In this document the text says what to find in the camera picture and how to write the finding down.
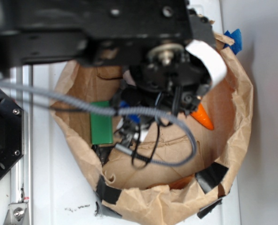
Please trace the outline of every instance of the brown paper bag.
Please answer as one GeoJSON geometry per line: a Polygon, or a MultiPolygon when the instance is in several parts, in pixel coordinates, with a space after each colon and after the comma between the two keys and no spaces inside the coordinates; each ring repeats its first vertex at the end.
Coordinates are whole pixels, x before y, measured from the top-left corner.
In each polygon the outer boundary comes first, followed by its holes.
{"type": "MultiPolygon", "coordinates": [[[[143,225],[174,225],[229,193],[249,144],[253,86],[230,48],[222,50],[221,42],[226,40],[229,44],[231,40],[223,36],[216,37],[218,50],[228,66],[228,74],[202,100],[215,129],[207,130],[190,116],[186,118],[179,115],[191,128],[198,143],[196,157],[181,167],[149,164],[143,170],[135,170],[131,158],[117,150],[111,152],[109,162],[102,167],[99,158],[91,150],[88,114],[52,112],[92,189],[96,190],[100,175],[104,176],[109,186],[122,189],[115,204],[102,203],[124,219],[143,225]],[[170,190],[168,185],[146,189],[150,185],[170,183],[192,175],[214,161],[229,169],[222,182],[207,194],[194,177],[181,190],[170,190]]],[[[120,74],[119,67],[82,68],[70,61],[62,72],[56,91],[88,102],[110,100],[119,87],[120,74]]],[[[59,102],[53,106],[65,107],[59,102]]],[[[113,129],[118,121],[119,118],[113,119],[113,129]]],[[[152,125],[139,152],[151,151],[155,139],[156,127],[152,125]]],[[[179,128],[161,128],[155,159],[180,161],[190,151],[190,142],[179,128]]]]}

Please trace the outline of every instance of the screw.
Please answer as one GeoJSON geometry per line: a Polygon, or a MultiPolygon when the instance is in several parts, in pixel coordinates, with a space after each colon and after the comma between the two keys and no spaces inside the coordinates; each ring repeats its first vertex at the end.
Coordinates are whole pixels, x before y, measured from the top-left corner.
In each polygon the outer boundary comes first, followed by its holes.
{"type": "Polygon", "coordinates": [[[24,215],[25,211],[22,208],[17,208],[13,211],[13,215],[15,218],[22,217],[24,215]]]}
{"type": "Polygon", "coordinates": [[[174,54],[172,51],[163,51],[158,56],[163,66],[169,66],[171,64],[173,57],[174,54]]]}
{"type": "Polygon", "coordinates": [[[97,66],[97,67],[101,66],[102,64],[103,64],[103,61],[94,62],[94,65],[97,66]]]}
{"type": "Polygon", "coordinates": [[[120,11],[118,8],[111,9],[110,13],[113,17],[119,17],[119,15],[120,15],[120,11]]]}
{"type": "Polygon", "coordinates": [[[203,22],[203,23],[209,22],[208,18],[206,18],[206,17],[201,17],[200,21],[203,22]]]}
{"type": "Polygon", "coordinates": [[[186,95],[186,96],[184,97],[184,101],[185,101],[186,103],[190,103],[190,102],[192,101],[191,95],[186,95]]]}
{"type": "Polygon", "coordinates": [[[110,47],[112,44],[113,44],[112,41],[104,41],[104,42],[102,42],[102,46],[106,47],[106,48],[110,47]]]}
{"type": "Polygon", "coordinates": [[[153,64],[153,63],[149,64],[149,65],[147,66],[147,68],[148,68],[148,69],[153,69],[153,68],[154,68],[154,64],[153,64]]]}
{"type": "Polygon", "coordinates": [[[165,6],[163,9],[162,9],[162,13],[165,17],[169,18],[169,17],[172,17],[173,16],[173,10],[171,7],[169,6],[165,6]]]}
{"type": "Polygon", "coordinates": [[[18,116],[18,115],[21,114],[21,111],[20,111],[19,109],[14,109],[12,112],[13,112],[13,114],[16,115],[16,116],[18,116]]]}

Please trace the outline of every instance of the orange carrot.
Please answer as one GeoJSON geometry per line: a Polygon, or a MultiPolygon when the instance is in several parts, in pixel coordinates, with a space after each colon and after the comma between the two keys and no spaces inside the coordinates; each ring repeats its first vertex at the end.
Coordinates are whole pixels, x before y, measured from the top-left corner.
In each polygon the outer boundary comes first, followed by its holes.
{"type": "Polygon", "coordinates": [[[196,119],[201,125],[203,125],[207,129],[214,130],[214,125],[211,122],[208,114],[206,114],[206,111],[201,103],[199,104],[197,111],[191,113],[191,116],[193,116],[194,119],[196,119]]]}

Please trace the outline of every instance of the black tape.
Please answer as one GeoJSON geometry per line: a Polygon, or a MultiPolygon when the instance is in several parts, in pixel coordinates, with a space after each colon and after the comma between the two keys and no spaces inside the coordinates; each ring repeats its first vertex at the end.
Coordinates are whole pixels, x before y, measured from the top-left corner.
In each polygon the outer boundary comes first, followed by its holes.
{"type": "Polygon", "coordinates": [[[197,213],[197,216],[202,219],[204,218],[208,213],[210,213],[217,205],[222,204],[222,199],[219,199],[218,201],[214,202],[212,205],[208,206],[207,208],[201,210],[199,213],[197,213]]]}
{"type": "Polygon", "coordinates": [[[108,162],[109,154],[111,153],[114,146],[100,147],[97,144],[92,145],[91,149],[99,157],[102,165],[105,165],[108,162]]]}
{"type": "Polygon", "coordinates": [[[119,199],[120,193],[120,189],[109,187],[105,182],[105,178],[103,176],[100,176],[97,183],[96,194],[101,199],[101,201],[105,200],[110,204],[116,204],[117,200],[119,199]]]}
{"type": "Polygon", "coordinates": [[[206,194],[222,182],[227,171],[227,167],[214,162],[208,168],[197,172],[195,178],[206,194]]]}

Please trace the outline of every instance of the black metal plate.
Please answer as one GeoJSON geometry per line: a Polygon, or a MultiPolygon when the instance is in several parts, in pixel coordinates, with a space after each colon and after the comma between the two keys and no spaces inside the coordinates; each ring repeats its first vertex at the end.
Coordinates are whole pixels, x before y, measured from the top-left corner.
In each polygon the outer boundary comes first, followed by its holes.
{"type": "Polygon", "coordinates": [[[0,90],[0,180],[23,155],[22,115],[22,109],[0,90]]]}

